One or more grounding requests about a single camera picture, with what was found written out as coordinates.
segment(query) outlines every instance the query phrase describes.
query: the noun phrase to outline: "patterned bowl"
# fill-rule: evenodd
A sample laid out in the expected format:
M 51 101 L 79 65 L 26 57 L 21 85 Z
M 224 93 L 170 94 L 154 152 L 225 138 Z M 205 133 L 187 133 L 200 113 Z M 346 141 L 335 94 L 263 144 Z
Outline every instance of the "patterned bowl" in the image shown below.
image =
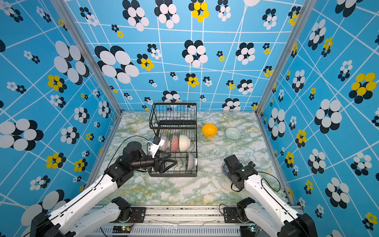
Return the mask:
M 168 140 L 166 135 L 161 135 L 161 139 L 164 140 L 164 144 L 160 147 L 161 151 L 166 151 L 170 146 L 170 140 Z
M 187 152 L 186 154 L 186 170 L 192 170 L 194 167 L 197 166 L 197 158 L 194 156 L 194 154 Z
M 171 152 L 175 152 L 179 148 L 179 137 L 177 135 L 172 136 Z

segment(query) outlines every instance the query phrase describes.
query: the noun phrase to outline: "white bowl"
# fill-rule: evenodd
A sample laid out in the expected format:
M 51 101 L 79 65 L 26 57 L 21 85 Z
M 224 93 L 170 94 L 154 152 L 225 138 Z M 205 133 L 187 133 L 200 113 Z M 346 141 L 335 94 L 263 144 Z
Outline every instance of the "white bowl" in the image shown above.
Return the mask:
M 179 136 L 180 152 L 186 152 L 190 147 L 191 147 L 191 140 L 186 135 L 181 134 Z

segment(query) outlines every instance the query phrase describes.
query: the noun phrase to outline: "mounting plate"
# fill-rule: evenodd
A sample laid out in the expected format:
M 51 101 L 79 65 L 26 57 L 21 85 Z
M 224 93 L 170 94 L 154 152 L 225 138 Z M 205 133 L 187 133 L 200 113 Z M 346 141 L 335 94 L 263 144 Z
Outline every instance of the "mounting plate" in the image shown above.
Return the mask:
M 243 223 L 238 220 L 237 208 L 236 207 L 224 207 L 224 221 L 225 223 Z

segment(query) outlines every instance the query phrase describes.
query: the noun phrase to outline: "red patterned bowl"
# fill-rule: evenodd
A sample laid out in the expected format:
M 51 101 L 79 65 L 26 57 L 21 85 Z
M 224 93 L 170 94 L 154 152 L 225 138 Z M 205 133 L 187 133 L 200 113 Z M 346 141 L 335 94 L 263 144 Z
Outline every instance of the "red patterned bowl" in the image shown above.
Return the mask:
M 171 152 L 175 152 L 179 148 L 179 137 L 177 135 L 172 136 Z

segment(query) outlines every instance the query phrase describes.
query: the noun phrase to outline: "clear glass bowl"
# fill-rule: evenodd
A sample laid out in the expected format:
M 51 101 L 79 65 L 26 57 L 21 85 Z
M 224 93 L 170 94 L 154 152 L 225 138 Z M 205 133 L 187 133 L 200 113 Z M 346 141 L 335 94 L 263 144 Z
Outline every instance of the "clear glass bowl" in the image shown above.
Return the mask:
M 241 132 L 235 127 L 230 127 L 225 130 L 225 136 L 232 141 L 237 141 L 241 138 Z

